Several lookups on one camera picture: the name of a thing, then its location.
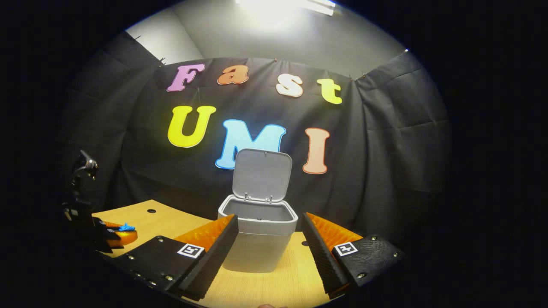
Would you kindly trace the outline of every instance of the wooden table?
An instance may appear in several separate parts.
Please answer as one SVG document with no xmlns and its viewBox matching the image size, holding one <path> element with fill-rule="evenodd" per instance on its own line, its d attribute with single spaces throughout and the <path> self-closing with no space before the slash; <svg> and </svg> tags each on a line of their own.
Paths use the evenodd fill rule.
<svg viewBox="0 0 548 308">
<path fill-rule="evenodd" d="M 93 216 L 111 223 L 128 223 L 138 232 L 139 238 L 135 242 L 126 245 L 124 249 L 115 249 L 112 254 L 106 254 L 113 258 L 152 237 L 163 235 L 174 238 L 211 221 L 154 200 L 94 213 Z M 329 297 L 323 291 L 322 280 L 310 249 L 302 245 L 305 240 L 302 232 L 293 233 L 274 272 L 241 273 L 221 266 L 204 299 L 185 300 L 210 308 L 257 308 L 262 304 L 308 308 L 324 304 L 329 301 Z"/>
</svg>

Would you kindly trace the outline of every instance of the ceiling light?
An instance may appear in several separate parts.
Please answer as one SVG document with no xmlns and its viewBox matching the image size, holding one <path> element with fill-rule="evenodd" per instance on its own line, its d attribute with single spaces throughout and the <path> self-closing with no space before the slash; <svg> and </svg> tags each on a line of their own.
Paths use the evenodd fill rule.
<svg viewBox="0 0 548 308">
<path fill-rule="evenodd" d="M 333 16 L 333 10 L 335 3 L 328 0 L 236 0 L 236 4 L 243 5 L 264 5 L 270 8 L 279 7 L 301 7 L 309 10 L 313 10 L 328 16 Z"/>
</svg>

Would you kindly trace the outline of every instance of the trash can lid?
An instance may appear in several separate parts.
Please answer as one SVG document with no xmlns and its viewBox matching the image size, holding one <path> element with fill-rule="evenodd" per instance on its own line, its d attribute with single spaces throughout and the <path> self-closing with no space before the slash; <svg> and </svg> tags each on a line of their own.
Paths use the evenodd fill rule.
<svg viewBox="0 0 548 308">
<path fill-rule="evenodd" d="M 238 198 L 279 202 L 286 196 L 291 157 L 285 153 L 241 149 L 236 154 L 232 191 Z"/>
</svg>

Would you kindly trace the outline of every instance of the gray wall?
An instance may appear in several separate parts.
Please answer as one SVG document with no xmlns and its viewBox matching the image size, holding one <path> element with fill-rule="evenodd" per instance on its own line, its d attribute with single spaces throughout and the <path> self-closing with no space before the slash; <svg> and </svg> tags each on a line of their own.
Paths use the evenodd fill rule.
<svg viewBox="0 0 548 308">
<path fill-rule="evenodd" d="M 405 50 L 382 29 L 340 5 L 333 16 L 302 8 L 252 11 L 234 0 L 186 0 L 172 10 L 182 26 L 169 11 L 128 29 L 134 37 L 143 35 L 139 42 L 159 59 L 165 57 L 166 64 L 191 60 L 192 55 L 278 58 L 357 78 Z"/>
<path fill-rule="evenodd" d="M 173 8 L 167 8 L 126 30 L 162 63 L 203 59 Z"/>
</svg>

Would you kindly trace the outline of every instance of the purple letter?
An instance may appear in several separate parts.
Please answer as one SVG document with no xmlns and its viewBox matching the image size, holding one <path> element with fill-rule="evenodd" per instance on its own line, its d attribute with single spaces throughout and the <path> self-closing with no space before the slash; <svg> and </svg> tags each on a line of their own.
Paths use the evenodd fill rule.
<svg viewBox="0 0 548 308">
<path fill-rule="evenodd" d="M 179 72 L 177 72 L 177 76 L 173 79 L 173 83 L 168 87 L 168 92 L 183 91 L 185 89 L 185 86 L 183 85 L 185 79 L 187 84 L 191 83 L 196 76 L 195 70 L 201 72 L 206 69 L 206 66 L 205 64 L 183 65 L 179 66 L 178 69 Z"/>
</svg>

